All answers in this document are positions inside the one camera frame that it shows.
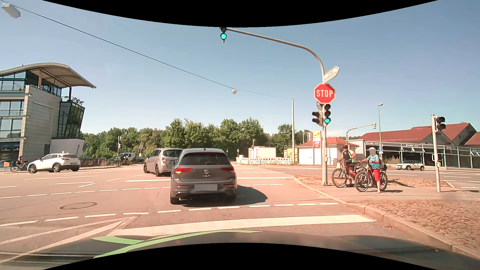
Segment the curb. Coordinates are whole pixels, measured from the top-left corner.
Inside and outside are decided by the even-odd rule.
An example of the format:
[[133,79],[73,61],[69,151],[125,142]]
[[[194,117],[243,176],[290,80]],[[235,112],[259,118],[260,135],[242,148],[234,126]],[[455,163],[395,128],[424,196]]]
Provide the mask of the curb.
[[313,187],[307,186],[306,184],[303,184],[298,180],[295,176],[292,177],[292,180],[295,181],[297,184],[300,184],[308,189],[311,189],[317,193],[320,193],[330,199],[333,199],[339,203],[344,204],[345,206],[348,206],[358,212],[360,212],[363,215],[369,216],[384,225],[394,227],[412,237],[415,239],[419,239],[424,243],[427,243],[428,245],[438,247],[441,249],[445,249],[448,251],[453,251],[456,253],[460,253],[465,256],[469,256],[475,259],[480,259],[480,252],[473,250],[469,247],[466,247],[462,245],[460,242],[458,242],[455,239],[451,239],[448,237],[445,237],[443,235],[439,235],[437,233],[431,232],[429,230],[426,230],[416,224],[413,224],[409,221],[403,220],[401,218],[398,218],[394,215],[391,215],[389,213],[386,213],[384,211],[381,211],[379,209],[375,209],[370,206],[364,206],[364,205],[358,205],[358,204],[353,204],[353,203],[348,203],[344,200],[341,200],[339,198],[336,198],[330,194],[327,194],[323,191],[317,190]]

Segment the gray hatchback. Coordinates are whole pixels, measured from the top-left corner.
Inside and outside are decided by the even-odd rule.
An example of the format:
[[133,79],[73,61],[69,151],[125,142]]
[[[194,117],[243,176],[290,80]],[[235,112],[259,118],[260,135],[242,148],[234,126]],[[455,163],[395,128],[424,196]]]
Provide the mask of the gray hatchback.
[[225,152],[215,148],[184,149],[175,164],[170,180],[170,203],[196,195],[223,193],[237,196],[237,175]]

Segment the sky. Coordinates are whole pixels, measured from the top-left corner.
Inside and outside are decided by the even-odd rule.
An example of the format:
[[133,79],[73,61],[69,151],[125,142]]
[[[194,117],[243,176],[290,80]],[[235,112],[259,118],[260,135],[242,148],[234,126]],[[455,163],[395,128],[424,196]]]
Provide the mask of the sky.
[[[175,118],[220,125],[225,118],[252,117],[272,134],[292,123],[292,99],[295,129],[319,130],[312,122],[313,90],[322,75],[307,51],[233,32],[222,43],[218,27],[147,22],[38,0],[9,3],[228,86],[27,12],[17,19],[0,12],[0,70],[59,62],[96,86],[73,88],[84,101],[84,133],[164,129]],[[378,123],[380,103],[382,131],[430,125],[431,114],[444,116],[447,128],[468,122],[480,131],[479,11],[478,0],[438,0],[332,22],[238,29],[309,47],[325,72],[340,68],[328,82],[336,98],[327,136]]]

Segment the street lamp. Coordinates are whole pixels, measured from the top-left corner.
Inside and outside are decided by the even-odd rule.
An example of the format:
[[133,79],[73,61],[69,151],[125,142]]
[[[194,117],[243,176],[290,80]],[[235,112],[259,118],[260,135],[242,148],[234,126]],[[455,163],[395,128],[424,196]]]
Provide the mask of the street lamp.
[[1,5],[1,8],[3,8],[3,10],[6,13],[8,13],[8,15],[10,15],[11,17],[13,17],[15,19],[20,17],[20,11],[12,4],[3,3]]
[[382,124],[380,124],[380,106],[383,106],[383,103],[378,104],[378,148],[382,148]]

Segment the curved roof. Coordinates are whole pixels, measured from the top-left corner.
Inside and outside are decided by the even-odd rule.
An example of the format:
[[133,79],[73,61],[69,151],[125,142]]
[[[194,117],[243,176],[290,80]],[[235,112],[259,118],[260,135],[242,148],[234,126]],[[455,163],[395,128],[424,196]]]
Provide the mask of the curved roof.
[[15,68],[10,68],[7,70],[0,71],[1,75],[7,75],[12,73],[18,73],[21,71],[31,71],[36,75],[40,74],[40,71],[43,73],[42,78],[59,86],[61,88],[72,87],[72,86],[86,86],[91,88],[96,88],[95,85],[87,81],[85,78],[80,76],[75,70],[71,69],[69,66],[60,63],[37,63],[30,64]]

